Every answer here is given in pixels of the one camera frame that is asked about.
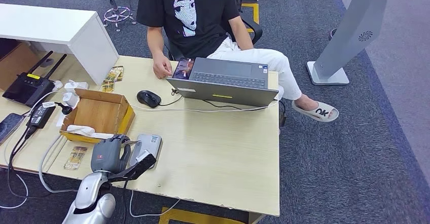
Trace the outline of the person's right hand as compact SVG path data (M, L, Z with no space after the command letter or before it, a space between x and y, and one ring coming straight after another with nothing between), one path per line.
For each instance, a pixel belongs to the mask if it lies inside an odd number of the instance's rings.
M153 71L158 79L172 76L170 60L163 53L153 55Z

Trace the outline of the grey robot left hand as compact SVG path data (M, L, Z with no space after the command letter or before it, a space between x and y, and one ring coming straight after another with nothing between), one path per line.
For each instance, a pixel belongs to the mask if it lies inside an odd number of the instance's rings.
M127 143L129 140L126 135L116 134L95 144L91 157L91 170L113 174L125 170L131 156L131 146Z

